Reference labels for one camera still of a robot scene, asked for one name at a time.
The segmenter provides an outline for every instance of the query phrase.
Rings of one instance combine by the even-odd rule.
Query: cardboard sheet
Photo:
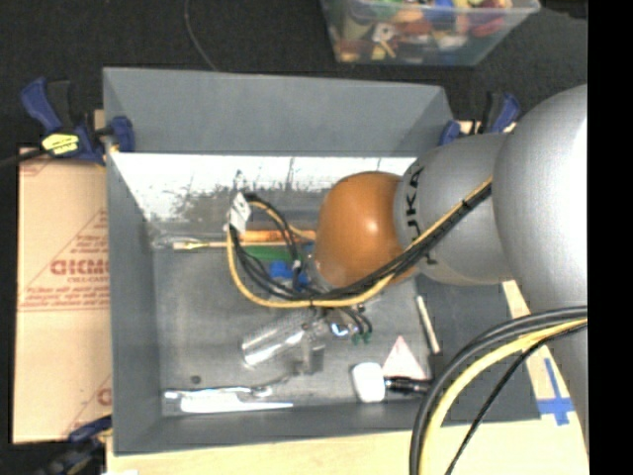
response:
[[[106,173],[20,167],[13,441],[57,440],[112,408]]]

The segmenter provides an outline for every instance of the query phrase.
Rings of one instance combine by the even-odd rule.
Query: blue object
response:
[[[434,0],[433,6],[424,11],[424,17],[437,31],[452,30],[456,15],[453,0]]]
[[[116,116],[110,122],[110,127],[119,142],[119,151],[134,151],[136,146],[135,131],[132,122],[125,116]]]
[[[52,134],[61,129],[61,119],[48,101],[46,80],[43,77],[36,79],[24,88],[20,98],[29,115],[44,125],[47,134]]]
[[[70,443],[80,443],[92,438],[95,434],[110,429],[112,427],[112,416],[102,417],[92,423],[88,423],[68,435]]]
[[[69,85],[61,86],[63,92],[57,90],[57,95],[64,96],[67,99],[67,90]],[[70,115],[58,114],[53,104],[48,98],[47,83],[44,77],[40,77],[26,86],[20,98],[24,108],[29,115],[38,120],[45,128],[46,138],[57,133],[64,134],[68,137],[70,144],[63,149],[49,149],[48,153],[54,158],[75,158],[86,160],[105,165],[104,154],[105,149],[101,141],[93,134],[85,120],[80,121],[76,125],[72,125]],[[67,111],[65,101],[59,101],[59,106],[64,107]],[[117,117],[113,119],[111,125],[106,129],[112,132],[119,141],[121,151],[133,151],[135,148],[135,135],[132,129],[132,123],[126,117]]]
[[[292,280],[292,264],[289,262],[285,262],[284,260],[273,260],[268,267],[268,273],[273,279],[279,278],[282,280]],[[301,272],[299,274],[299,284],[308,285],[309,283],[310,281],[308,280],[308,276],[306,276],[306,273]]]
[[[556,419],[557,426],[564,426],[570,423],[567,414],[574,411],[574,404],[571,398],[564,398],[561,396],[561,390],[556,382],[556,376],[554,375],[554,368],[552,367],[552,361],[545,359],[545,367],[547,368],[547,374],[550,377],[552,388],[554,389],[554,398],[537,400],[536,405],[541,415],[553,414]]]
[[[518,115],[521,112],[518,100],[510,93],[502,94],[501,107],[498,112],[498,116],[491,124],[487,132],[500,133],[503,132],[509,125],[513,124]]]
[[[444,146],[445,144],[452,143],[457,138],[459,138],[461,133],[461,127],[459,123],[455,120],[451,120],[446,124],[442,134],[439,137],[439,145]]]

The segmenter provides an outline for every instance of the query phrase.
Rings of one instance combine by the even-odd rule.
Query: blue tape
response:
[[[556,381],[554,375],[554,367],[552,366],[552,360],[545,359],[545,367],[547,374],[550,377],[552,388],[554,389],[554,398],[536,400],[536,405],[541,415],[553,414],[556,420],[557,426],[564,426],[570,423],[570,419],[567,414],[574,411],[574,404],[570,398],[564,398],[561,396],[561,390]]]

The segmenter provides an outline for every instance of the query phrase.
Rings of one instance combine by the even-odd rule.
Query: black cable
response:
[[[360,317],[360,320],[365,323],[365,326],[367,326],[367,333],[372,333],[374,331],[374,325],[369,321],[367,316],[361,312],[358,312],[357,315]]]
[[[207,63],[207,65],[211,68],[211,70],[219,70],[216,65],[211,61],[211,59],[209,58],[209,56],[205,53],[205,51],[203,50],[202,46],[200,46],[200,42],[198,41],[198,38],[196,37],[196,34],[194,33],[194,30],[191,26],[191,22],[189,19],[189,5],[191,3],[191,0],[185,0],[185,10],[184,10],[184,19],[185,19],[185,26],[187,27],[187,34],[189,34],[189,39],[191,39],[191,42],[194,44],[194,47],[196,48],[196,51],[200,54],[200,56],[204,59],[204,61]]]
[[[2,160],[0,160],[0,169],[3,169],[4,167],[10,167],[11,165],[17,165],[26,160],[42,156],[43,154],[46,154],[45,149],[31,149],[30,151],[25,151],[24,153],[19,153],[7,158],[3,158]]]
[[[446,469],[446,475],[451,475],[453,473],[453,470],[455,469],[455,466],[457,465],[457,462],[459,461],[459,458],[464,453],[464,450],[468,446],[468,443],[470,442],[472,437],[475,435],[475,432],[477,431],[477,428],[484,421],[484,417],[486,416],[486,413],[488,412],[490,407],[493,405],[493,402],[495,401],[495,399],[497,398],[497,396],[499,395],[499,393],[501,392],[503,387],[505,387],[505,385],[510,380],[510,378],[512,378],[512,375],[520,367],[520,365],[523,362],[525,362],[525,360],[530,355],[532,355],[536,350],[538,350],[544,344],[546,344],[546,343],[548,343],[548,342],[550,342],[550,341],[552,341],[552,340],[554,340],[556,338],[560,338],[560,337],[564,337],[564,336],[571,335],[571,334],[574,334],[574,333],[578,333],[580,331],[585,330],[586,328],[587,328],[587,326],[578,326],[578,327],[575,327],[575,328],[569,328],[569,329],[567,329],[565,331],[562,331],[562,332],[559,332],[557,334],[552,334],[551,336],[548,336],[545,339],[542,339],[539,342],[537,342],[534,346],[530,347],[528,350],[526,350],[521,355],[519,355],[516,358],[516,360],[514,360],[514,362],[510,365],[510,367],[507,369],[507,371],[505,371],[503,376],[497,382],[497,384],[495,385],[495,388],[493,389],[491,394],[488,396],[488,398],[486,399],[486,401],[484,402],[484,404],[480,408],[479,412],[477,413],[477,415],[473,419],[473,422],[471,423],[471,426],[468,429],[468,432],[466,433],[466,436],[464,436],[464,439],[462,440],[462,443],[460,444],[459,448],[457,449],[457,452],[455,453],[455,456],[453,457],[453,459],[451,460],[450,465]]]
[[[341,309],[347,316],[354,322],[356,327],[358,328],[358,333],[363,335],[365,333],[365,327],[363,326],[363,321],[360,319],[359,315],[352,309],[351,306],[347,306]]]
[[[459,223],[468,213],[473,211],[480,203],[485,201],[492,194],[492,184],[488,185],[482,191],[478,192],[472,198],[469,199],[468,202],[462,201],[462,205],[453,213],[447,220],[442,222],[433,232],[431,232],[425,239],[419,241],[414,244],[408,250],[401,253],[391,262],[383,265],[379,269],[373,271],[368,274],[364,278],[357,280],[356,282],[335,289],[331,289],[326,292],[315,293],[312,292],[311,295],[306,295],[305,293],[297,293],[291,299],[309,299],[309,300],[328,300],[328,299],[345,299],[348,297],[354,297],[358,294],[365,292],[368,288],[371,288],[378,281],[385,278],[386,276],[393,274],[394,277],[398,277],[406,273],[411,267],[413,267],[418,261],[420,261],[425,255],[428,255],[428,252],[439,243],[439,241],[457,224]],[[265,207],[267,211],[270,211],[275,214],[275,217],[270,217],[275,225],[279,229],[284,243],[286,247],[291,253],[291,257],[294,261],[299,260],[299,251],[297,249],[297,242],[295,241],[294,235],[290,229],[290,225],[286,218],[270,203],[261,199],[258,195],[254,193],[244,193],[244,198],[248,202],[257,202]],[[236,247],[240,247],[240,242],[237,241],[235,244]],[[293,288],[298,290],[298,278],[299,278],[299,270],[293,269]]]
[[[558,326],[561,322],[568,322],[574,318],[580,319],[586,317],[588,314],[587,307],[576,307],[577,314],[574,317],[564,315],[562,319],[557,319],[554,312],[545,312],[544,314],[533,314],[531,316],[531,323],[525,324],[525,321],[518,323],[516,329],[513,328],[512,323],[515,321],[509,321],[504,326],[496,328],[499,332],[494,335],[479,336],[473,342],[469,343],[464,349],[462,349],[449,363],[449,365],[442,371],[442,373],[434,380],[431,389],[428,392],[427,399],[421,404],[418,413],[413,423],[413,430],[411,435],[411,442],[409,448],[409,471],[411,475],[417,475],[419,472],[419,457],[421,452],[421,439],[426,433],[428,421],[431,417],[431,412],[437,402],[442,396],[444,390],[447,388],[455,373],[458,370],[481,352],[487,351],[502,344],[505,341],[514,340],[524,334],[534,333],[542,329]]]
[[[248,255],[248,253],[246,253],[241,246],[238,246],[239,237],[237,235],[237,231],[235,230],[235,228],[230,227],[229,231],[230,231],[230,237],[232,239],[233,245],[235,246],[235,249],[236,249],[235,253],[237,255],[237,258],[239,259],[239,262],[241,263],[242,268],[244,269],[248,277],[251,280],[253,280],[262,290],[264,290],[265,292],[268,292],[269,294],[273,296],[280,297],[286,300],[294,299],[294,296],[292,295],[293,291],[287,289],[283,284],[277,283],[276,281],[270,279],[270,276],[268,275],[267,272],[265,272],[265,269],[264,269],[265,274],[262,275],[260,274],[259,269],[253,268],[249,264],[247,259],[248,257],[253,258],[252,255]]]

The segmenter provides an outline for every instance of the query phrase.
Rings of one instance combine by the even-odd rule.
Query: white label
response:
[[[233,203],[230,206],[230,212],[228,215],[228,222],[237,229],[240,234],[246,232],[246,222],[250,217],[250,206],[244,199],[244,196],[238,193],[233,199]]]

